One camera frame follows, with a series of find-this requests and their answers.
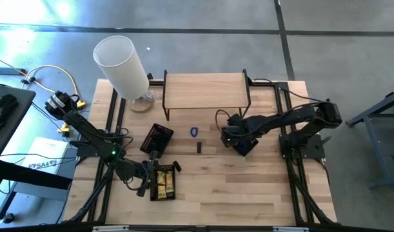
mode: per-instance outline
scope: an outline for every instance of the white cylinder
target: white cylinder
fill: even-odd
[[[102,40],[94,48],[94,60],[122,98],[137,99],[147,91],[148,78],[129,38]]]

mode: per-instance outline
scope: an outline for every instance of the gray metal frame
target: gray metal frame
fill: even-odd
[[[364,122],[370,137],[371,144],[373,145],[376,158],[379,160],[380,168],[383,173],[383,179],[370,182],[368,184],[369,188],[376,188],[379,186],[394,184],[394,170],[390,169],[390,167],[387,165],[386,160],[391,159],[391,157],[389,154],[384,154],[381,151],[380,140],[375,133],[373,123],[371,121],[371,119],[375,117],[394,117],[394,115],[390,114],[380,114],[392,106],[394,106],[394,93],[346,122],[349,127],[354,127],[354,125],[356,125],[357,123]]]

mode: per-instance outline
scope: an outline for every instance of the wooden tabletop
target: wooden tabletop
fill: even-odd
[[[165,108],[246,108],[243,73],[168,73]]]
[[[307,96],[305,82],[288,83],[291,91]],[[171,164],[176,160],[182,167],[182,171],[176,174],[177,199],[150,202],[149,191],[145,197],[137,197],[114,175],[107,224],[295,225],[287,168],[279,151],[280,129],[271,130],[259,139],[253,151],[242,157],[222,144],[214,121],[216,109],[175,110],[167,122],[162,108],[162,87],[150,89],[157,95],[152,110],[136,114],[128,107],[125,108],[123,127],[128,128],[135,139],[127,147],[125,158],[136,161],[147,158],[139,148],[153,123],[174,130],[160,164]],[[250,87],[250,92],[251,107],[247,116],[272,115],[277,112],[271,88]],[[97,128],[105,127],[111,95],[109,81],[99,79],[89,116],[89,121]],[[115,128],[119,101],[112,128]],[[293,95],[291,101],[293,106],[307,102]],[[226,111],[237,113],[235,109]],[[226,116],[219,115],[219,122],[225,125]],[[199,128],[196,138],[190,135],[192,126]],[[197,142],[202,142],[201,154],[197,153]],[[97,158],[88,158],[78,165],[64,219],[72,217],[92,192],[97,162]],[[325,214],[336,221],[322,166],[315,160],[305,160],[304,168],[311,196]],[[134,181],[132,186],[139,184],[139,181]],[[102,197],[101,194],[95,218],[101,210]],[[302,216],[306,219],[303,200],[301,197],[299,200]]]

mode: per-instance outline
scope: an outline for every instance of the wooden table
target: wooden table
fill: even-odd
[[[291,91],[307,96],[305,82],[290,81],[288,84]],[[125,157],[136,161],[146,159],[139,147],[153,123],[173,129],[175,133],[160,164],[176,160],[182,167],[176,174],[177,199],[150,202],[149,191],[145,197],[137,197],[114,175],[107,224],[295,225],[287,168],[279,151],[280,129],[271,130],[259,139],[253,151],[242,157],[222,144],[214,121],[216,109],[175,110],[167,122],[162,108],[162,87],[150,89],[157,94],[152,110],[136,114],[125,108],[123,127],[128,128],[135,139],[127,147]],[[271,88],[250,87],[250,92],[251,107],[247,116],[277,112]],[[99,79],[89,115],[89,121],[97,128],[105,127],[111,95],[109,81]],[[119,101],[112,128],[115,128]],[[291,101],[293,106],[307,102],[294,95]],[[235,109],[227,111],[237,113]],[[225,125],[226,116],[220,114],[219,122]],[[190,135],[192,126],[199,128],[196,138]],[[201,154],[197,153],[197,142],[202,142]],[[92,192],[97,162],[97,158],[88,158],[78,165],[64,219],[72,217]],[[324,169],[315,160],[305,160],[304,168],[310,194],[325,214],[336,221]],[[138,185],[139,181],[132,183],[132,186]],[[95,218],[101,210],[102,198],[100,195]],[[305,219],[304,203],[301,197],[299,200]]]

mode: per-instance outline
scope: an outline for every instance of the wooden shelf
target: wooden shelf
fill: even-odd
[[[245,70],[242,73],[166,73],[163,108],[169,110],[202,108],[248,108],[250,91]]]

